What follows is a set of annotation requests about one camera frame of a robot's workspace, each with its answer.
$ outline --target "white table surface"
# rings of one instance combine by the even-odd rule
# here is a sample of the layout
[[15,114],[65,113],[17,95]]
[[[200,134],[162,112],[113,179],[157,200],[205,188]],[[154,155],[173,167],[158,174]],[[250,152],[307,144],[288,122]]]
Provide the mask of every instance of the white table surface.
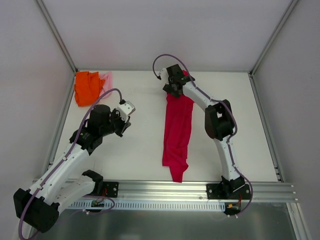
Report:
[[[78,178],[86,170],[94,170],[111,180],[172,180],[168,167],[162,166],[163,137],[166,116],[165,82],[151,71],[112,71],[113,87],[119,88],[123,98],[131,101],[136,111],[122,138],[106,136],[92,155],[69,178]],[[247,73],[191,72],[199,87],[216,99],[228,99],[238,124],[234,148],[242,173],[253,182],[276,182],[277,176],[256,106]],[[119,95],[113,92],[100,101],[111,109],[116,108]],[[89,107],[78,107],[72,98],[56,158]],[[189,168],[184,181],[220,181],[221,163],[213,140],[204,127],[204,112],[196,105],[192,114],[192,133],[188,146]]]

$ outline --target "gray floor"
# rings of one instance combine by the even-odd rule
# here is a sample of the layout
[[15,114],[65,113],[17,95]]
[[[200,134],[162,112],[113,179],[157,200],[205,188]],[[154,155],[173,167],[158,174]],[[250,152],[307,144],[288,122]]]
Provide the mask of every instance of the gray floor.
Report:
[[[59,221],[74,210],[66,210]],[[77,213],[37,240],[295,240],[285,204],[252,203],[238,219],[220,212],[113,210]]]

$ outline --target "cable clip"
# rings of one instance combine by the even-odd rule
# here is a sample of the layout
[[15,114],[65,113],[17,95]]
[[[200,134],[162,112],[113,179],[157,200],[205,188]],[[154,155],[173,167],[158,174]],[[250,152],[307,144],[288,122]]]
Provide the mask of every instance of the cable clip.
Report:
[[39,184],[38,186],[36,186],[36,188],[39,189],[40,191],[41,191],[42,189],[44,189],[44,187],[41,186],[40,184]]

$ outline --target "black mounting plate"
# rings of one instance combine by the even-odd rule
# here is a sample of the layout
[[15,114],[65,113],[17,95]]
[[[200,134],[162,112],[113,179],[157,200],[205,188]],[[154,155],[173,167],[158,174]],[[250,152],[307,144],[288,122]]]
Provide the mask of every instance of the black mounting plate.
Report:
[[106,189],[106,197],[117,198],[119,190],[119,182],[117,181],[104,181],[102,189]]
[[251,197],[250,187],[248,184],[245,184],[239,190],[227,195],[226,192],[223,190],[222,184],[208,183],[206,185],[206,195],[209,200],[212,200],[212,199],[214,199],[214,200],[225,200],[225,199],[238,200],[239,195],[241,195],[242,200],[249,200]]

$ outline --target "towel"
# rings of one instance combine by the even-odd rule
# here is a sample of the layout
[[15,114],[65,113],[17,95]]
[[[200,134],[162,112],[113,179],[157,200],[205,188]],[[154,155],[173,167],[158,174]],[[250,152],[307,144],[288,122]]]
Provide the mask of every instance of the towel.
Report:
[[75,101],[79,107],[92,105],[99,97],[105,79],[98,72],[79,71],[75,75]]
[[174,182],[181,183],[188,168],[194,102],[187,96],[176,98],[169,93],[166,100],[162,165],[170,168]]

